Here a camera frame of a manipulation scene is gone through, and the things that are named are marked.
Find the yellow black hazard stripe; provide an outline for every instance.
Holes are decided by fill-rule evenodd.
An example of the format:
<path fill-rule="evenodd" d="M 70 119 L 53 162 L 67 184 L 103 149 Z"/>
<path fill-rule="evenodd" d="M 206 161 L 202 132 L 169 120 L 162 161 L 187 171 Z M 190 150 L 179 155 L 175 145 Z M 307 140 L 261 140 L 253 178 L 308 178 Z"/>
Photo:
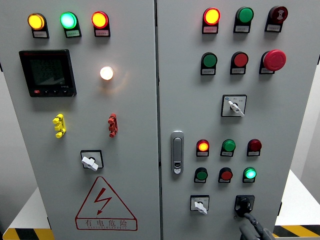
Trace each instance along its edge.
<path fill-rule="evenodd" d="M 320 225 L 284 225 L 275 226 L 275 238 L 320 238 Z"/>
<path fill-rule="evenodd" d="M 51 229 L 43 228 L 9 228 L 3 240 L 55 240 Z"/>

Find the white indicator light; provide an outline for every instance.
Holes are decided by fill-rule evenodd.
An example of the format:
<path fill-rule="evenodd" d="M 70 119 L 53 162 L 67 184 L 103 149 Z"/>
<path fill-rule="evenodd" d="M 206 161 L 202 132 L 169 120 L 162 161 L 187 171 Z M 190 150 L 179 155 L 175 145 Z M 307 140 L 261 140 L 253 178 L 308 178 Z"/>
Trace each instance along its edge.
<path fill-rule="evenodd" d="M 114 71 L 111 67 L 109 66 L 104 66 L 103 68 L 101 68 L 100 70 L 100 76 L 104 79 L 104 80 L 110 80 L 112 79 L 112 77 L 114 76 Z"/>

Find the gray metal panel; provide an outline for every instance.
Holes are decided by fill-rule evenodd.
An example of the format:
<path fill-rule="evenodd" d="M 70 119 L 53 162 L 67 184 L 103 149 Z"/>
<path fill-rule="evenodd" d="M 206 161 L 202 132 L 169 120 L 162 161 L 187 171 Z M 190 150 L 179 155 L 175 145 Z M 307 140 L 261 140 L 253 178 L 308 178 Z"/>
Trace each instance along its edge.
<path fill-rule="evenodd" d="M 66 39 L 59 22 L 66 11 L 77 15 L 81 38 Z M 94 37 L 95 11 L 108 14 L 110 39 Z M 27 23 L 31 13 L 46 17 L 50 39 L 32 38 Z M 0 1 L 1 64 L 58 240 L 160 238 L 154 19 L 153 0 Z M 18 52 L 38 49 L 69 49 L 76 97 L 29 96 Z M 100 78 L 104 66 L 114 70 L 110 82 Z M 67 127 L 61 139 L 52 123 L 58 113 L 64 114 Z M 113 139 L 108 132 L 111 113 L 117 114 L 119 128 Z M 104 168 L 83 169 L 81 150 L 102 150 Z M 135 215 L 138 231 L 76 229 L 75 217 L 97 176 L 108 181 Z M 92 205 L 87 217 L 95 218 Z M 118 209 L 108 211 L 116 215 Z"/>
<path fill-rule="evenodd" d="M 286 6 L 281 33 L 264 32 L 269 10 Z M 236 11 L 254 10 L 249 34 L 233 34 Z M 319 57 L 318 1 L 299 0 L 158 0 L 158 54 L 162 158 L 163 239 L 239 239 L 234 218 L 236 195 L 255 195 L 252 214 L 273 229 L 309 91 Z M 202 35 L 207 8 L 221 12 L 217 35 Z M 280 49 L 287 62 L 274 75 L 259 75 L 264 52 Z M 237 51 L 248 54 L 245 75 L 230 75 Z M 218 58 L 215 76 L 200 76 L 201 57 Z M 223 94 L 247 95 L 245 117 L 221 118 Z M 170 134 L 184 132 L 184 172 L 173 175 Z M 207 139 L 208 158 L 196 157 L 196 143 Z M 234 157 L 220 157 L 224 140 L 236 143 Z M 262 142 L 261 156 L 246 157 L 251 139 Z M 194 183 L 198 167 L 208 170 L 205 184 Z M 218 183 L 219 171 L 231 168 L 230 184 Z M 257 170 L 255 183 L 242 183 L 245 168 Z M 208 215 L 190 211 L 190 195 L 210 195 Z"/>

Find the green indicator light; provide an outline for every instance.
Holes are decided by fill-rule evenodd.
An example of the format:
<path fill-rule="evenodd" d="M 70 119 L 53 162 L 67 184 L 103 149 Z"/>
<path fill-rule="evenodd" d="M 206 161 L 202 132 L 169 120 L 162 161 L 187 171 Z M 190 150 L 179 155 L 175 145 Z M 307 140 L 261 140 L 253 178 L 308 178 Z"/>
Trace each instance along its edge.
<path fill-rule="evenodd" d="M 213 54 L 208 54 L 203 58 L 203 64 L 207 68 L 211 68 L 217 64 L 217 57 Z"/>
<path fill-rule="evenodd" d="M 222 143 L 222 147 L 225 151 L 232 152 L 233 150 L 236 149 L 236 144 L 235 144 L 235 141 L 228 139 Z"/>
<path fill-rule="evenodd" d="M 244 175 L 247 179 L 253 179 L 256 177 L 257 172 L 253 167 L 249 167 L 246 170 L 244 170 Z"/>
<path fill-rule="evenodd" d="M 254 18 L 254 11 L 250 7 L 242 7 L 237 12 L 237 18 L 242 23 L 248 23 Z"/>
<path fill-rule="evenodd" d="M 205 171 L 200 171 L 196 174 L 196 178 L 199 180 L 205 180 L 208 177 L 208 174 Z"/>
<path fill-rule="evenodd" d="M 73 29 L 77 25 L 76 15 L 69 11 L 62 13 L 60 23 L 65 29 Z"/>

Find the yellow indicator light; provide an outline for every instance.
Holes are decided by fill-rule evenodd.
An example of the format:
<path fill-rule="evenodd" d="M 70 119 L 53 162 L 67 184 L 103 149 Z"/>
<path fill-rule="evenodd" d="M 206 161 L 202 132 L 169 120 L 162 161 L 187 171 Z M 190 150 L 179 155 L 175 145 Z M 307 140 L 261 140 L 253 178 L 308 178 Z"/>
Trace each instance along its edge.
<path fill-rule="evenodd" d="M 208 8 L 204 12 L 204 21 L 209 24 L 209 25 L 215 25 L 219 22 L 220 20 L 220 12 L 216 8 Z"/>
<path fill-rule="evenodd" d="M 200 143 L 200 145 L 199 145 L 199 150 L 202 151 L 202 152 L 207 151 L 208 148 L 209 148 L 209 146 L 208 146 L 208 144 L 206 142 Z"/>
<path fill-rule="evenodd" d="M 32 13 L 28 17 L 28 24 L 33 30 L 41 30 L 46 24 L 45 17 L 40 13 Z"/>
<path fill-rule="evenodd" d="M 100 76 L 104 80 L 110 80 L 114 76 L 114 71 L 111 67 L 105 66 L 100 70 Z"/>
<path fill-rule="evenodd" d="M 92 15 L 92 23 L 97 29 L 103 29 L 108 25 L 108 16 L 103 11 L 96 11 Z"/>

